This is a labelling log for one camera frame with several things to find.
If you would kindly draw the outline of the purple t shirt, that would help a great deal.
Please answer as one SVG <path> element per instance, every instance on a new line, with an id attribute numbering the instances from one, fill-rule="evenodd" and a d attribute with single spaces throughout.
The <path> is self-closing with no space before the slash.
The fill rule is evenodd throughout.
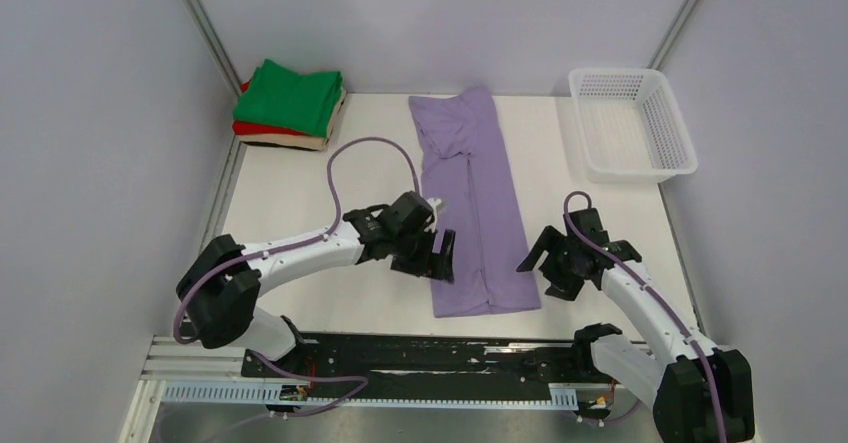
<path id="1" fill-rule="evenodd" d="M 455 233 L 454 280 L 431 282 L 434 316 L 540 309 L 534 277 L 517 269 L 529 248 L 489 90 L 412 96 L 408 105 L 422 149 L 422 192 L 445 203 L 438 228 Z"/>

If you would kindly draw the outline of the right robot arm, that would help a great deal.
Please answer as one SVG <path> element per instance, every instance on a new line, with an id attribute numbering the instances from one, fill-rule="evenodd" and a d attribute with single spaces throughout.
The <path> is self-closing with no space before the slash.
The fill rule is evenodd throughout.
<path id="1" fill-rule="evenodd" d="M 594 208 L 564 215 L 566 230 L 543 229 L 520 272 L 539 270 L 547 295 L 573 301 L 592 283 L 643 337 L 640 349 L 611 324 L 574 335 L 571 366 L 584 380 L 602 374 L 623 384 L 653 415 L 665 442 L 745 442 L 755 435 L 752 371 L 736 350 L 723 350 L 685 323 L 660 293 L 641 254 L 613 241 Z"/>

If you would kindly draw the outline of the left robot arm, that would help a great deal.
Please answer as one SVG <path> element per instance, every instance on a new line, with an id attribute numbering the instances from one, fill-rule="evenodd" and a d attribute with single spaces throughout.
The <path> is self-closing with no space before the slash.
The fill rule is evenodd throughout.
<path id="1" fill-rule="evenodd" d="M 229 234 L 210 241 L 176 287 L 178 322 L 188 320 L 181 344 L 206 349 L 241 347 L 259 353 L 283 376 L 298 374 L 306 349 L 295 325 L 258 305 L 277 287 L 332 268 L 390 259 L 393 271 L 453 283 L 456 233 L 441 230 L 443 203 L 414 191 L 392 204 L 350 210 L 324 228 L 261 244 Z"/>

